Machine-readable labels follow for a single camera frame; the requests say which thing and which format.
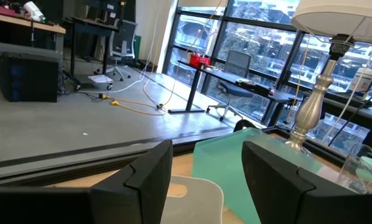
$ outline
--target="black office chair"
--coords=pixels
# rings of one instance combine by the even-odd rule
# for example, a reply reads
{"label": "black office chair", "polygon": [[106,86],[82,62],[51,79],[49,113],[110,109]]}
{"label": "black office chair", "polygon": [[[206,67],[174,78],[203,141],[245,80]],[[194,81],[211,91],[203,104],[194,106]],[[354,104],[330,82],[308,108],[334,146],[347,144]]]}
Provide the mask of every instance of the black office chair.
{"label": "black office chair", "polygon": [[[118,26],[119,19],[116,19],[114,22],[114,26]],[[120,81],[124,81],[124,75],[119,66],[117,66],[117,62],[121,61],[123,58],[133,58],[135,59],[135,51],[134,51],[134,41],[136,35],[136,28],[137,23],[131,21],[123,21],[122,26],[119,28],[119,32],[113,32],[110,37],[109,42],[109,55],[108,58],[115,60],[115,65],[111,68],[107,68],[107,73],[113,73],[116,75],[117,73],[121,75]]]}
{"label": "black office chair", "polygon": [[[235,50],[230,50],[228,54],[228,60],[225,63],[225,72],[229,72],[235,75],[239,75],[242,78],[247,78],[249,73],[249,63],[251,62],[251,56],[248,54],[244,54],[242,52],[238,52]],[[223,116],[220,117],[220,121],[223,121],[225,115],[228,111],[233,112],[235,115],[238,115],[243,119],[243,116],[237,112],[233,107],[230,106],[230,101],[232,99],[237,99],[239,97],[253,97],[253,93],[242,89],[234,84],[226,83],[226,82],[219,82],[218,87],[222,90],[222,92],[229,98],[229,101],[225,105],[210,105],[207,108],[207,112],[209,112],[211,107],[217,108],[224,108],[225,113]]]}

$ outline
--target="metal lamp stand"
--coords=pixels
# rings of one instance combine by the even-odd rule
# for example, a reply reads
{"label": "metal lamp stand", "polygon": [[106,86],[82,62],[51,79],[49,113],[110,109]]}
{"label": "metal lamp stand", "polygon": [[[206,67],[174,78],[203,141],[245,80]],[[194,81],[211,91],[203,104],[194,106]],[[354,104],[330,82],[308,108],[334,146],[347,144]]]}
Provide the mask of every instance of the metal lamp stand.
{"label": "metal lamp stand", "polygon": [[309,130],[316,127],[319,123],[324,95],[333,82],[332,72],[337,65],[338,59],[342,58],[349,48],[355,45],[355,40],[345,34],[334,36],[330,42],[330,58],[322,74],[317,76],[312,94],[300,106],[295,117],[295,129],[291,131],[290,138],[285,142],[293,149],[306,154],[310,154],[310,152],[303,147],[303,143],[307,139],[306,134]]}

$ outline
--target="black speaker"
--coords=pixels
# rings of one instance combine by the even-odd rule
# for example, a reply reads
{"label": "black speaker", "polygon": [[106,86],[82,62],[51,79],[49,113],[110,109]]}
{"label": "black speaker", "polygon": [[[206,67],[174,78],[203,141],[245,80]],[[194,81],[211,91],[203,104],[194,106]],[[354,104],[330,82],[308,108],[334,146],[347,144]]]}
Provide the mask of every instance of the black speaker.
{"label": "black speaker", "polygon": [[58,61],[29,54],[3,53],[1,93],[10,102],[57,102]]}

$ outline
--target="yellow cable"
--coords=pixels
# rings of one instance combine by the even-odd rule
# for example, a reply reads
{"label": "yellow cable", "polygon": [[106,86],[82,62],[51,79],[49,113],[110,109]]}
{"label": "yellow cable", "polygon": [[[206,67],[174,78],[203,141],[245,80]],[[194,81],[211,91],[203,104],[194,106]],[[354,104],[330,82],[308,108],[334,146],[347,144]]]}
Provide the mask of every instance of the yellow cable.
{"label": "yellow cable", "polygon": [[305,65],[306,57],[307,57],[307,54],[308,54],[309,41],[310,41],[310,34],[309,34],[309,38],[308,38],[308,43],[306,44],[306,49],[305,49],[304,59],[302,60],[302,65],[301,65],[300,70],[299,70],[299,75],[298,75],[298,85],[297,85],[297,93],[295,94],[294,102],[292,102],[292,106],[291,106],[290,112],[289,112],[288,115],[287,115],[287,118],[286,118],[286,121],[287,121],[287,122],[289,122],[289,119],[290,119],[290,116],[291,116],[292,109],[294,109],[295,103],[297,102],[297,99],[298,99],[298,92],[299,92],[299,87],[300,87],[300,75],[302,74],[302,69],[303,69],[303,67],[304,67],[304,65]]}

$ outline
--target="lamp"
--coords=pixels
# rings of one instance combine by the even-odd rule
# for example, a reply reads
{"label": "lamp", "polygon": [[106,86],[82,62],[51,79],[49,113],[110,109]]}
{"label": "lamp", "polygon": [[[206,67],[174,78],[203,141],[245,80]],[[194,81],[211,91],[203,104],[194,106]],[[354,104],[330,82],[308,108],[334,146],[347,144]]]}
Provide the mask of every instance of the lamp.
{"label": "lamp", "polygon": [[372,0],[300,0],[291,23],[313,35],[326,35],[330,40],[330,57],[321,75],[317,76],[312,94],[300,106],[295,129],[286,144],[309,153],[302,147],[308,131],[317,126],[324,94],[333,82],[332,72],[355,41],[372,43]]}

